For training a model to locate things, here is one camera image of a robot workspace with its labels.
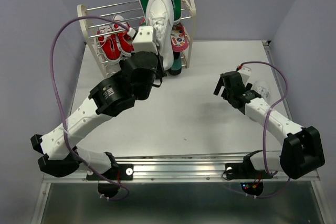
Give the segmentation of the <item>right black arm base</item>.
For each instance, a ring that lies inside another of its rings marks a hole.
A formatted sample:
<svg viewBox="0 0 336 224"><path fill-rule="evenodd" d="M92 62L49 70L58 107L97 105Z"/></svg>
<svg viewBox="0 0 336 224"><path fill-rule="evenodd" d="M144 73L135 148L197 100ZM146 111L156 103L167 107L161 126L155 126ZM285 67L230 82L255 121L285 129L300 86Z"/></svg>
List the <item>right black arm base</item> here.
<svg viewBox="0 0 336 224"><path fill-rule="evenodd" d="M240 183L242 191L247 196L259 198L264 189L262 180L271 179L272 176L268 175L264 168L262 170L256 170L254 168L251 158L255 154L262 154L262 151L254 151L245 155L243 161L240 163L226 163L222 178L227 181L243 180L243 182Z"/></svg>

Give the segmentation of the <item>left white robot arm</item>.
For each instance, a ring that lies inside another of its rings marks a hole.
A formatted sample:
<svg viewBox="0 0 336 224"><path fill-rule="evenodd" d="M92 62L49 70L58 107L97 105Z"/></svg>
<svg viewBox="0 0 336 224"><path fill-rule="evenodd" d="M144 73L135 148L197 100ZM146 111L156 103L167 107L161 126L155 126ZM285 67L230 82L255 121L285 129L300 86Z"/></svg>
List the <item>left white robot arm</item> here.
<svg viewBox="0 0 336 224"><path fill-rule="evenodd" d="M134 107L137 100L146 100L151 89L158 87L155 80L166 76L163 61L152 52L135 53L122 63L120 71L100 81L64 123L45 135L35 134L30 141L42 155L40 170L65 177L90 169L106 179L113 178L120 168L111 153L95 153L77 144L101 124Z"/></svg>

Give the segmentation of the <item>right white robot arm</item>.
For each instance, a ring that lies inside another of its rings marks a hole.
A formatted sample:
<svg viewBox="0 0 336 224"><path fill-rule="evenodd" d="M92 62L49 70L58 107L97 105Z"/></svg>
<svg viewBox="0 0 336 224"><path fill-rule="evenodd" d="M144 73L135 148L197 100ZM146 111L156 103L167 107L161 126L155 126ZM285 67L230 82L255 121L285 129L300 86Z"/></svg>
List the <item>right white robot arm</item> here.
<svg viewBox="0 0 336 224"><path fill-rule="evenodd" d="M319 131L303 127L273 110L262 96L247 83L248 75L241 71L222 73L214 91L233 108L263 126L282 146L267 154L262 150L244 156L240 163L227 163L225 180L253 179L256 176L270 179L270 172L283 172L298 179L325 164Z"/></svg>

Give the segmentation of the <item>red canvas sneaker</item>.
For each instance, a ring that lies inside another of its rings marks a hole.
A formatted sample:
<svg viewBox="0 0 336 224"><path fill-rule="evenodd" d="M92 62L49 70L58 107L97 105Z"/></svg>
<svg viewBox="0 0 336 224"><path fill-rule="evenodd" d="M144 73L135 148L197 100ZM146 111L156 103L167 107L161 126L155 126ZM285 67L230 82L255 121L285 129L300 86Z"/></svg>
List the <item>red canvas sneaker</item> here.
<svg viewBox="0 0 336 224"><path fill-rule="evenodd" d="M103 34L98 37L98 48L102 48L108 61L112 63L118 63L121 55L118 48L115 34L108 34L113 32L110 25L100 26L97 30L97 34Z"/></svg>
<svg viewBox="0 0 336 224"><path fill-rule="evenodd" d="M130 25L128 22L124 22L124 17L121 15L115 15L113 17L113 20L127 26L128 28L130 28ZM120 33L116 34L116 37L118 38L119 44L120 44L120 51L121 54L125 57L131 57L134 48L133 48L133 44L132 44L132 38L127 34L127 31L123 31Z"/></svg>

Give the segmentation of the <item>white fashion sneaker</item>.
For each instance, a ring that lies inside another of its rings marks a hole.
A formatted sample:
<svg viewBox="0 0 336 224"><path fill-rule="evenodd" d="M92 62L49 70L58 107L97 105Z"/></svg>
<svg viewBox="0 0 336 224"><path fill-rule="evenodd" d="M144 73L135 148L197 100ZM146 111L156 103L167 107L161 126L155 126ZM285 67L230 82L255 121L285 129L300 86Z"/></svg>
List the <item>white fashion sneaker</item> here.
<svg viewBox="0 0 336 224"><path fill-rule="evenodd" d="M267 103L270 102L270 88L267 82L263 80L258 80L253 84L252 89L259 93Z"/></svg>

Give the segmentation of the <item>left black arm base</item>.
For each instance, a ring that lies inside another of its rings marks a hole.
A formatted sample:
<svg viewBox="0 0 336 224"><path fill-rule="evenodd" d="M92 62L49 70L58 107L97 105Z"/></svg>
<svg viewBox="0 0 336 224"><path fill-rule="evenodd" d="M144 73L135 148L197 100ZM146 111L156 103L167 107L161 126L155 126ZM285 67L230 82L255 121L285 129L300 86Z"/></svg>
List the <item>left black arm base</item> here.
<svg viewBox="0 0 336 224"><path fill-rule="evenodd" d="M100 198L107 201L117 201L129 196L129 189L121 183L133 181L133 173L133 164L118 164L118 168L111 168L102 174L108 181L89 172L86 174L86 180L98 182L97 192Z"/></svg>

